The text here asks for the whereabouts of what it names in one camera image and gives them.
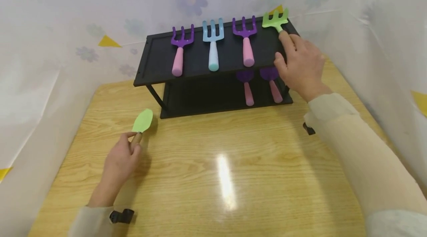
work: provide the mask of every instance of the shelf top tier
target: shelf top tier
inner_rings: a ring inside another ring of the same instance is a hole
[[[236,21],[236,28],[241,30],[242,21]],[[286,58],[283,46],[278,39],[274,27],[263,28],[262,17],[256,18],[258,32],[250,36],[255,64],[247,68],[243,65],[243,38],[233,34],[232,24],[224,23],[224,39],[216,42],[218,49],[219,70],[212,72],[208,69],[210,43],[203,41],[203,28],[194,28],[194,42],[184,46],[182,76],[172,75],[172,65],[177,46],[171,44],[172,32],[147,36],[141,62],[134,80],[134,86],[164,83],[177,79],[189,79],[205,75],[218,75],[225,72],[258,69],[272,66],[275,52],[281,52]],[[246,27],[252,29],[252,19],[246,19]],[[292,23],[282,25],[289,33],[298,34]],[[185,30],[185,38],[189,39],[191,29]],[[177,31],[176,38],[181,38]]]

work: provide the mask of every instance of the shelf bottom tier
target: shelf bottom tier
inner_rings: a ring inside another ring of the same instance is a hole
[[[247,106],[244,84],[236,78],[235,73],[214,75],[195,79],[179,78],[165,84],[163,102],[168,107],[162,109],[160,118],[191,116],[222,111],[241,110],[264,106],[293,103],[289,89],[280,78],[275,80],[283,101],[275,103],[269,82],[262,79],[259,72],[249,82],[254,105]]]

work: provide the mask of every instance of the black shelf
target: black shelf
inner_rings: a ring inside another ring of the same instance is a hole
[[[258,71],[255,72],[254,78],[249,82],[254,105],[247,106],[244,84],[236,78],[234,73],[200,77],[197,82],[177,79],[165,85],[163,102],[168,110],[162,109],[160,118],[167,119],[293,103],[288,93],[289,88],[282,80],[276,79],[275,83],[283,97],[281,103],[274,102],[269,82],[263,80]]]
[[[238,29],[242,21],[236,21]],[[273,27],[263,28],[262,17],[256,19],[258,33],[250,37],[255,65],[251,68],[258,69],[273,66],[275,52],[281,52],[286,58],[283,46],[278,39],[277,30]],[[298,34],[292,23],[282,25],[289,33]],[[186,38],[191,30],[186,29]],[[219,70],[212,72],[208,69],[210,43],[203,41],[202,27],[194,28],[194,43],[184,47],[183,73],[180,77],[172,75],[172,65],[175,58],[176,46],[171,44],[172,32],[147,36],[141,62],[134,80],[134,86],[165,83],[171,80],[182,80],[204,75],[219,75],[225,72],[236,72],[250,69],[243,65],[243,38],[233,34],[231,23],[224,23],[224,39],[217,41]]]
[[[248,29],[252,29],[247,19]],[[241,20],[236,21],[238,29]],[[289,88],[280,78],[275,80],[283,101],[275,103],[269,82],[259,75],[259,68],[273,66],[275,52],[281,52],[286,58],[283,46],[275,28],[262,28],[262,17],[256,18],[258,32],[250,37],[255,65],[247,68],[243,65],[242,41],[232,31],[232,24],[224,23],[224,39],[217,41],[219,70],[208,69],[210,43],[203,42],[203,29],[194,29],[194,42],[184,47],[183,74],[172,75],[176,46],[171,44],[172,32],[149,35],[134,80],[134,86],[147,86],[155,100],[162,107],[161,119],[182,117],[195,114],[216,113],[220,111],[241,110],[263,106],[292,103]],[[282,25],[289,33],[298,34],[292,23]],[[186,29],[186,38],[191,30]],[[236,72],[253,69],[254,78],[249,82],[255,104],[245,103],[244,85],[236,78]],[[165,83],[163,100],[152,87],[156,83]]]

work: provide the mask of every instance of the green garden fork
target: green garden fork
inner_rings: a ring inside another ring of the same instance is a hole
[[[289,10],[286,8],[283,11],[282,16],[279,18],[279,11],[275,10],[272,19],[269,18],[268,12],[264,13],[264,17],[262,17],[262,27],[275,27],[277,32],[280,33],[283,30],[282,24],[288,23],[288,13]]]

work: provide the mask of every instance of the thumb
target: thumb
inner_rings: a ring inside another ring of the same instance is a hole
[[[282,54],[279,52],[276,52],[276,54],[275,54],[274,65],[276,66],[277,71],[279,72],[279,75],[283,80],[284,77],[286,77],[286,74],[288,71],[288,66],[287,66],[285,59],[283,58]]]
[[[134,147],[134,152],[131,155],[131,160],[138,161],[140,159],[140,156],[141,156],[141,145],[136,144]]]

